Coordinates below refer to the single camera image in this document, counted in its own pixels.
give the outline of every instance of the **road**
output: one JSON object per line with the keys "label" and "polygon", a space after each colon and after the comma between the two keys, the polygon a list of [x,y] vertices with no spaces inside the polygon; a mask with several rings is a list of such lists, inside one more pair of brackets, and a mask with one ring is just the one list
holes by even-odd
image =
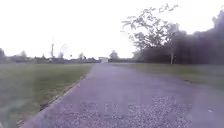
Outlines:
{"label": "road", "polygon": [[24,128],[223,128],[223,92],[97,64]]}

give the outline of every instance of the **building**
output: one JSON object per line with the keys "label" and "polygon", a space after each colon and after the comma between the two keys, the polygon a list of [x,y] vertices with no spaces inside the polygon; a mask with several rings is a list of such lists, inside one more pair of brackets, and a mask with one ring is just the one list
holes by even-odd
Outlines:
{"label": "building", "polygon": [[107,57],[99,57],[101,63],[108,63],[109,58]]}

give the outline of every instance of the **grass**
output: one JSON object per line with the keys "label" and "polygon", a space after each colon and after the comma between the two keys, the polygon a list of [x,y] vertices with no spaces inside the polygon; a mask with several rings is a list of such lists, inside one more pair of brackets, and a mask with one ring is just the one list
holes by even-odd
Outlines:
{"label": "grass", "polygon": [[171,75],[191,83],[211,85],[220,89],[224,89],[224,66],[142,63],[126,64],[126,66],[151,74]]}
{"label": "grass", "polygon": [[17,127],[46,107],[71,84],[85,77],[90,65],[0,65],[0,121]]}

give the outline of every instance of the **utility pole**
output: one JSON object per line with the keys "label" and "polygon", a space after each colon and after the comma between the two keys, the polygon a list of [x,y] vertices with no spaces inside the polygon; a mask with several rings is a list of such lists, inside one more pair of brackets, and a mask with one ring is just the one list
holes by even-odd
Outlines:
{"label": "utility pole", "polygon": [[51,44],[51,57],[54,58],[54,36],[52,36],[52,44]]}

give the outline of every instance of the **overcast sky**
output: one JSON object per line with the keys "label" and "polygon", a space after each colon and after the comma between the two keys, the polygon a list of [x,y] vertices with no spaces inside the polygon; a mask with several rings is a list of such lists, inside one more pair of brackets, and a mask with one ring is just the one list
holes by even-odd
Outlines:
{"label": "overcast sky", "polygon": [[121,21],[146,7],[169,2],[181,7],[170,20],[188,33],[211,28],[212,17],[224,5],[218,0],[0,0],[0,47],[6,55],[25,50],[28,56],[55,55],[66,44],[66,56],[132,57],[135,47],[122,36]]}

